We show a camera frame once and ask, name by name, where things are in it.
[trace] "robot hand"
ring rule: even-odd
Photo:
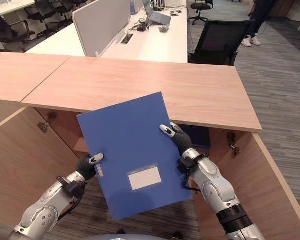
[[[241,206],[233,186],[222,177],[218,167],[206,154],[200,154],[193,148],[190,137],[178,125],[171,122],[171,126],[172,129],[165,125],[159,127],[163,133],[172,138],[179,149],[181,158],[178,160],[178,169],[181,173],[192,177],[200,187],[205,201],[216,213],[226,238],[228,240],[265,240]]]
[[[14,227],[9,240],[41,240],[52,230],[57,221],[70,213],[85,194],[86,181],[96,175],[94,164],[104,158],[102,153],[93,157],[83,156],[76,171],[67,177],[57,177],[42,197],[23,214],[21,222]],[[72,207],[62,213],[69,205]]]

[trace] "office chair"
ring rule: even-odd
[[[48,0],[34,0],[35,6],[25,7],[24,10],[28,14],[28,19],[38,20],[41,23],[44,23],[46,30],[39,32],[36,37],[39,39],[42,35],[45,35],[46,38],[49,37],[51,33],[57,33],[59,29],[52,29],[46,23],[46,19],[52,18],[56,11],[50,6]]]
[[[24,24],[26,30],[22,30],[19,32],[13,30],[12,26],[17,24]],[[29,25],[27,21],[23,20],[23,21],[15,22],[13,24],[9,24],[0,16],[0,42],[1,43],[6,43],[6,44],[18,43],[22,51],[25,53],[26,49],[24,48],[22,42],[25,42],[25,40],[33,34],[35,34],[35,32],[29,30]]]
[[[70,0],[49,0],[51,7],[61,16],[64,16],[64,20],[62,20],[59,24],[61,26],[68,26],[73,21],[72,19],[68,19],[66,13],[69,13],[74,9],[74,4]]]
[[[71,0],[71,2],[77,7],[77,8],[79,8],[79,6],[81,5],[81,4],[84,4],[84,3],[86,3],[88,0]]]
[[[205,0],[205,3],[203,0],[201,0],[201,3],[197,3],[197,0],[195,0],[195,3],[191,4],[190,6],[192,9],[196,10],[196,13],[199,13],[198,16],[189,17],[188,20],[194,19],[192,25],[195,25],[196,21],[207,21],[208,18],[201,16],[202,10],[211,10],[214,8],[214,0]]]
[[[189,53],[188,63],[234,66],[237,50],[254,21],[206,21],[194,53]]]

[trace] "pants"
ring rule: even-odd
[[[261,25],[267,20],[272,9],[276,6],[278,0],[256,0],[254,12],[250,19],[254,19],[255,22],[250,26],[247,31],[247,36],[250,35],[252,38],[256,36]]]

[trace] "floor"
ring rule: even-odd
[[[247,6],[214,0],[203,16],[212,20],[246,20]],[[190,9],[190,15],[196,13]],[[300,22],[272,18],[259,30],[261,46],[239,48],[235,67],[260,120],[260,134],[300,204]],[[195,49],[203,22],[191,29],[188,49]]]
[[[245,20],[247,5],[237,1],[214,0],[214,9],[202,15],[214,20]],[[235,66],[263,127],[261,138],[280,168],[300,204],[300,23],[271,19],[259,33],[261,46],[241,46]],[[188,49],[193,51],[203,22],[189,24]],[[27,49],[38,44],[32,41]],[[19,51],[18,45],[7,46]],[[0,225],[0,233],[12,228]],[[86,189],[81,204],[46,235],[45,240],[77,240],[82,237],[115,233],[147,234],[169,238],[182,231],[186,240],[199,240],[197,218],[191,200],[162,207],[134,217],[113,221],[98,180]]]

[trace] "white sneaker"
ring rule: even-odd
[[[259,42],[258,38],[257,38],[257,35],[255,37],[249,37],[250,39],[250,43],[256,45],[256,46],[260,46],[261,45],[261,42]]]
[[[250,48],[252,45],[251,45],[251,43],[250,43],[250,36],[248,37],[248,38],[244,38],[243,40],[242,40],[242,42],[241,42],[241,44],[243,45],[243,46],[245,46],[245,47],[248,47],[248,48]]]

